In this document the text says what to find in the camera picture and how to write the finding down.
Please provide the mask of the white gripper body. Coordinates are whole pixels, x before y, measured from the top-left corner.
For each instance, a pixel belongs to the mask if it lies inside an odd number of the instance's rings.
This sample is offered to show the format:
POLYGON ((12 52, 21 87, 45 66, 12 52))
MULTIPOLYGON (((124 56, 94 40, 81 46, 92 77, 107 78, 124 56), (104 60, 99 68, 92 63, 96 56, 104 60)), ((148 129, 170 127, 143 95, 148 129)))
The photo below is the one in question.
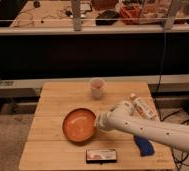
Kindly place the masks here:
POLYGON ((99 114, 95 119, 95 126, 98 129, 102 130, 110 130, 110 126, 108 124, 108 117, 110 116, 109 112, 99 114))

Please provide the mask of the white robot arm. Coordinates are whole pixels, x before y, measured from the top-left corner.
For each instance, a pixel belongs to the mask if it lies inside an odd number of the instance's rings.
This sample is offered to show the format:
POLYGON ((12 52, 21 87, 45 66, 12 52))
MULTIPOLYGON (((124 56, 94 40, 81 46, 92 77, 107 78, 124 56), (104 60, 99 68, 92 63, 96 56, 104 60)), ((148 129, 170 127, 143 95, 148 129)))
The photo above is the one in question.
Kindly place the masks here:
POLYGON ((133 105, 121 101, 95 119, 98 129, 118 130, 189 153, 189 126, 133 116, 133 105))

